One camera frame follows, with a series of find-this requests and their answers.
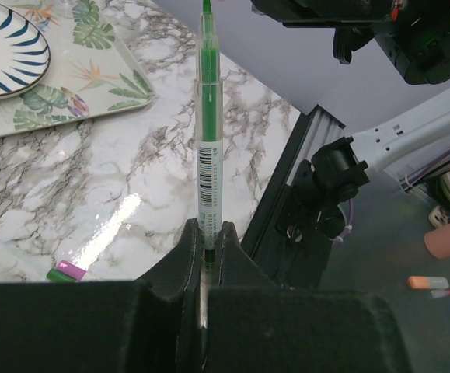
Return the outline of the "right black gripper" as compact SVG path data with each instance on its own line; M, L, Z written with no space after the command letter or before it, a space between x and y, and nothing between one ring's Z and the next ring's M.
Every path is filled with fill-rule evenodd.
M396 20L398 1L253 1L256 11L287 28L334 30L333 57L350 64L352 53L374 38L375 29Z

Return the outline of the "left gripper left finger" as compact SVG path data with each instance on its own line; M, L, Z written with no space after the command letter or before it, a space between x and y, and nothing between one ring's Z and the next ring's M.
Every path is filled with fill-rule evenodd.
M201 233L132 281L0 283L0 372L198 372Z

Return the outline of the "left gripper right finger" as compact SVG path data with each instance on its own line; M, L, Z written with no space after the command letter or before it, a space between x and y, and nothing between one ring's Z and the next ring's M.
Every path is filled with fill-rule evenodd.
M209 372L411 372L389 304L361 291L287 290L242 250L226 222L208 294Z

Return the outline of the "pink pen cap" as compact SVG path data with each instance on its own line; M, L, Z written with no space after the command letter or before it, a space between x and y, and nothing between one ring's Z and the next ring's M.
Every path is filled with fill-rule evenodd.
M65 260L57 265L57 270L75 281L81 281L86 275L85 270Z

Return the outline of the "clear green highlighter pen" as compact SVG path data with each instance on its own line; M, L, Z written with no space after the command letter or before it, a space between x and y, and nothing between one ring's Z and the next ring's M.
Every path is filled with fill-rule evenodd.
M210 287L215 266L215 243L222 228L223 82L220 46L211 2L202 2L197 34L195 80L198 221L204 264L201 283Z

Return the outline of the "green pen cap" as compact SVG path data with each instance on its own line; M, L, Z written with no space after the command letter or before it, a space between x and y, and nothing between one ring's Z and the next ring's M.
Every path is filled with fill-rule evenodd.
M68 276L67 274L62 273L56 268L51 268L47 272L46 278L55 283L71 283L75 282L73 277Z

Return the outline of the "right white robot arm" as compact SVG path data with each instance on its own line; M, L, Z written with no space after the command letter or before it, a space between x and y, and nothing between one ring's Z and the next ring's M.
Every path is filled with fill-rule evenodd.
M375 40L411 85L450 79L450 1L257 1L290 28L334 29L333 56L348 64ZM450 88L383 124L324 145L295 177L302 205L321 208L355 197L380 170L450 134Z

